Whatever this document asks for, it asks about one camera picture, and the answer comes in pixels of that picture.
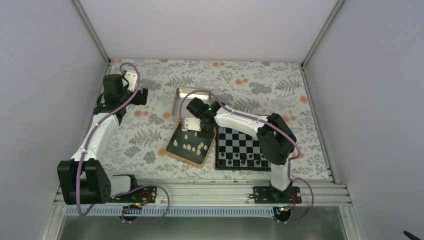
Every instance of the cable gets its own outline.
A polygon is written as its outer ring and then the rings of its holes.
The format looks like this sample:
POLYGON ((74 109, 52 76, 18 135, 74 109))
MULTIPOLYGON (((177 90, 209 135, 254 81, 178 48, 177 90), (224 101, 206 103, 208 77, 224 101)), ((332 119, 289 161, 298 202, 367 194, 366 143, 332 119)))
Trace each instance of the cable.
POLYGON ((140 195, 145 195, 146 196, 146 203, 145 204, 148 204, 150 202, 150 199, 152 199, 152 195, 148 191, 142 191, 138 195, 139 196, 140 195))
MULTIPOLYGON (((293 220, 293 221, 285 221, 284 224, 294 224, 294 223, 300 222, 301 220, 305 219, 309 214, 311 214, 312 208, 314 206, 315 199, 314 199, 314 193, 312 192, 312 187, 303 178, 296 177, 295 179, 293 179, 293 182, 296 181, 296 180, 300 180, 300 181, 304 182, 307 185, 307 187, 310 190, 310 195, 312 197, 312 202, 310 203, 309 209, 307 210, 307 212, 303 216, 301 216, 299 219, 296 219, 296 220, 293 220)), ((280 220, 278 220, 275 216, 273 216, 272 218, 277 222, 277 224, 280 223, 280 220)))
POLYGON ((306 180, 304 180, 303 178, 300 178, 300 177, 296 177, 296 178, 291 178, 291 176, 290 176, 290 171, 291 171, 291 167, 292 167, 292 160, 296 160, 296 159, 298 159, 298 158, 300 158, 301 157, 301 149, 300 149, 300 147, 298 146, 298 144, 290 137, 290 136, 288 136, 285 132, 283 132, 281 129, 279 129, 278 127, 276 127, 276 126, 274 126, 273 124, 271 124, 271 123, 269 123, 269 122, 267 122, 267 121, 265 121, 265 120, 262 120, 262 119, 258 119, 258 118, 256 118, 256 117, 253 117, 253 116, 249 116, 249 115, 246 115, 246 114, 243 114, 242 112, 238 112, 238 111, 231 111, 229 108, 227 108, 219 99, 218 99, 218 97, 215 95, 215 94, 213 94, 210 90, 207 90, 207 89, 200 89, 200 90, 194 90, 194 91, 192 91, 192 92, 190 92, 190 93, 188 93, 183 99, 182 99, 182 101, 181 101, 181 104, 180 104, 180 106, 179 106, 179 121, 180 121, 180 123, 181 123, 181 128, 182 129, 184 129, 184 125, 183 125, 183 118, 182 118, 182 115, 181 115, 181 112, 182 112, 182 109, 183 109, 183 103, 184 103, 184 101, 187 99, 187 97, 188 96, 190 96, 191 94, 195 94, 195 93, 199 93, 199 92, 202 92, 202 93, 208 93, 208 94, 210 94, 217 102, 218 102, 218 104, 221 106, 221 108, 223 108, 224 110, 226 110, 227 112, 230 112, 230 113, 232 113, 232 114, 234 114, 234 115, 237 115, 237 116, 240 116, 240 117, 242 117, 242 118, 246 118, 246 119, 250 119, 250 120, 254 120, 254 121, 257 121, 257 122, 260 122, 260 123, 263 123, 263 124, 265 124, 265 125, 268 125, 268 126, 270 126, 271 128, 273 128, 275 131, 277 131, 279 134, 281 134, 281 135, 283 135, 291 144, 293 144, 293 146, 294 146, 294 148, 296 148, 296 151, 297 151, 297 155, 296 156, 292 156, 292 157, 290 157, 288 160, 287 160, 287 177, 288 177, 288 179, 290 180, 290 181, 292 181, 292 182, 295 182, 295 181, 297 181, 297 180, 300 180, 300 181, 302 181, 302 182, 304 182, 306 185, 307 185, 307 187, 309 188, 309 190, 310 190, 310 195, 311 195, 311 198, 312 198, 312 201, 311 201, 311 204, 310 204, 310 207, 309 207, 309 209, 308 209, 308 211, 305 213, 305 215, 303 215, 301 218, 299 218, 299 219, 297 219, 297 220, 294 220, 294 221, 289 221, 289 222, 287 222, 287 221, 285 221, 284 222, 284 224, 292 224, 292 223, 296 223, 296 222, 298 222, 298 221, 300 221, 300 220, 302 220, 302 219, 304 219, 306 216, 308 216, 311 212, 312 212, 312 208, 313 208, 313 206, 314 206, 314 192, 312 191, 312 188, 311 188, 311 186, 309 185, 309 183, 306 181, 306 180))
POLYGON ((123 222, 123 223, 129 223, 129 224, 151 224, 151 223, 154 223, 154 222, 157 222, 157 221, 159 221, 159 220, 163 219, 163 218, 164 218, 164 217, 168 214, 168 212, 169 212, 169 210, 170 210, 170 202, 171 202, 171 200, 170 200, 170 195, 169 195, 169 194, 168 194, 168 192, 165 190, 165 188, 163 188, 163 187, 161 187, 161 186, 159 186, 159 185, 156 185, 156 184, 148 184, 148 185, 138 186, 138 187, 134 188, 133 190, 130 190, 130 191, 127 191, 127 192, 123 192, 123 193, 116 194, 114 197, 118 197, 118 196, 122 196, 122 195, 127 195, 127 194, 133 193, 133 192, 135 192, 135 191, 137 191, 137 190, 139 190, 139 189, 146 188, 146 187, 157 187, 157 188, 162 189, 162 190, 165 192, 165 194, 166 194, 166 198, 168 199, 168 202, 167 202, 167 206, 166 206, 166 210, 165 210, 165 212, 164 212, 164 213, 163 213, 160 217, 155 218, 155 219, 153 219, 153 220, 148 220, 148 221, 128 221, 128 220, 125 220, 125 219, 124 219, 124 214, 126 214, 127 212, 129 212, 129 211, 133 210, 132 208, 128 208, 128 209, 125 209, 125 210, 122 212, 121 220, 122 220, 122 222, 123 222))
POLYGON ((296 199, 295 196, 293 196, 292 194, 290 194, 290 198, 293 201, 293 207, 291 209, 294 209, 296 207, 296 199))
POLYGON ((80 188, 81 188, 81 169, 83 167, 83 161, 84 161, 84 157, 87 154, 87 149, 89 147, 90 141, 94 136, 94 133, 96 132, 96 130, 99 128, 99 126, 106 120, 108 119, 110 116, 114 115, 115 113, 117 113, 119 110, 121 110, 122 108, 124 108, 126 105, 128 105, 131 100, 136 96, 137 94, 137 90, 140 88, 140 72, 137 69, 137 67, 130 63, 130 62, 123 62, 120 66, 119 66, 119 70, 122 70, 122 67, 125 65, 129 65, 131 66, 135 72, 137 73, 137 86, 134 89, 134 92, 132 93, 132 95, 128 98, 128 100, 126 100, 124 103, 122 103, 122 105, 120 105, 118 108, 116 108, 115 110, 113 110, 112 112, 110 112, 108 115, 106 115, 105 117, 103 117, 100 121, 98 121, 98 123, 93 127, 93 129, 91 130, 91 132, 88 134, 87 136, 87 141, 85 141, 84 144, 84 151, 82 151, 81 153, 81 158, 79 159, 79 163, 78 163, 78 167, 76 170, 76 210, 78 212, 78 214, 81 217, 86 216, 90 210, 93 208, 94 204, 91 204, 90 207, 88 207, 87 211, 83 212, 81 210, 81 199, 80 199, 80 188))

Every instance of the gray leaf pattern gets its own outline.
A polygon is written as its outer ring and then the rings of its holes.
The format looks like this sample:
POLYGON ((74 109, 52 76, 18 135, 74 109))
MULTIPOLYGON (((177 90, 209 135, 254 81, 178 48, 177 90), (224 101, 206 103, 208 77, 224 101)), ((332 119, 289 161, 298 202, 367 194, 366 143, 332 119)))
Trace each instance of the gray leaf pattern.
POLYGON ((251 82, 251 83, 249 83, 249 87, 252 88, 250 90, 251 93, 255 94, 255 95, 270 94, 272 92, 272 90, 269 86, 265 86, 265 84, 262 84, 262 83, 251 82))
POLYGON ((161 125, 165 122, 162 118, 160 118, 156 113, 152 113, 148 116, 148 122, 150 124, 161 125))
POLYGON ((143 147, 150 147, 152 143, 158 142, 161 139, 161 132, 158 132, 157 129, 153 131, 152 129, 147 128, 147 130, 140 129, 139 132, 134 134, 131 140, 129 140, 129 143, 143 147))
POLYGON ((233 79, 233 74, 230 71, 220 70, 215 79, 224 80, 226 83, 229 83, 233 79))
POLYGON ((281 115, 302 147, 301 157, 291 165, 292 176, 329 178, 299 64, 114 59, 110 73, 120 73, 123 62, 137 66, 141 86, 149 89, 149 95, 146 106, 126 107, 127 113, 102 160, 105 171, 128 172, 143 179, 269 180, 270 172, 215 170, 215 146, 202 169, 166 155, 168 141, 177 127, 171 116, 176 88, 192 86, 210 89, 224 103, 244 112, 281 115))
POLYGON ((141 87, 148 89, 149 91, 155 91, 161 89, 161 84, 159 82, 152 81, 148 78, 141 79, 141 87))
POLYGON ((156 160, 155 152, 154 151, 148 151, 148 152, 146 152, 146 154, 143 157, 143 160, 147 164, 153 164, 155 162, 155 160, 156 160))
POLYGON ((173 76, 165 85, 173 88, 177 88, 180 86, 188 86, 193 83, 193 80, 191 77, 187 75, 187 77, 180 75, 180 76, 173 76))
POLYGON ((132 158, 132 157, 134 157, 134 155, 136 155, 136 153, 138 153, 140 151, 141 151, 141 149, 138 148, 137 146, 132 146, 132 147, 127 148, 125 150, 124 155, 129 157, 129 158, 132 158))

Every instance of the red wire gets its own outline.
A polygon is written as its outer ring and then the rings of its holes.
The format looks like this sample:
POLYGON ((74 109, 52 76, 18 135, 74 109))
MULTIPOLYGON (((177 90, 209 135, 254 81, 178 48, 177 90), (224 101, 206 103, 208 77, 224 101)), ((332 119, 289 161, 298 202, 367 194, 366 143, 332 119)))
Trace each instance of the red wire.
POLYGON ((148 202, 150 202, 150 199, 152 198, 152 195, 150 194, 150 192, 148 192, 148 191, 142 191, 142 192, 140 192, 138 195, 140 196, 140 195, 142 195, 142 194, 144 194, 144 195, 146 195, 146 204, 148 203, 148 202))
POLYGON ((296 199, 295 199, 295 196, 293 196, 293 195, 291 195, 291 194, 290 194, 290 198, 291 198, 291 200, 293 200, 293 207, 292 207, 291 209, 294 209, 294 208, 296 207, 296 199))

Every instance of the black mounting plate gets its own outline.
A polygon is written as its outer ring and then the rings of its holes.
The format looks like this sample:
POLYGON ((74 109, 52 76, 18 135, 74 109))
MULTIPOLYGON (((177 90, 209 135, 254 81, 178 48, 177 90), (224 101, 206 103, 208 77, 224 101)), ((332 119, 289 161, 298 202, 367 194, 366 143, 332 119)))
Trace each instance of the black mounting plate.
POLYGON ((148 192, 151 196, 150 201, 146 202, 146 204, 154 204, 156 199, 156 190, 155 186, 147 186, 143 187, 135 192, 132 192, 127 195, 117 196, 109 199, 109 203, 142 203, 147 200, 147 194, 143 192, 148 192))
POLYGON ((276 201, 271 193, 270 186, 254 186, 253 194, 249 195, 250 199, 254 199, 255 204, 293 204, 293 200, 290 195, 293 195, 296 204, 302 203, 302 197, 299 195, 301 190, 297 186, 290 186, 285 191, 287 191, 286 196, 281 201, 276 201))

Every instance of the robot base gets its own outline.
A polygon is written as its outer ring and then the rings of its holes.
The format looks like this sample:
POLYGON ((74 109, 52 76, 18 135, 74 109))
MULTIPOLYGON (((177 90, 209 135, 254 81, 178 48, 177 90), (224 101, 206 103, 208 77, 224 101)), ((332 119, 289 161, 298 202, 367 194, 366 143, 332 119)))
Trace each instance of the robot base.
POLYGON ((284 191, 279 191, 272 186, 254 186, 253 194, 249 195, 254 199, 255 204, 293 204, 292 197, 296 204, 302 203, 300 189, 297 186, 290 185, 284 191))

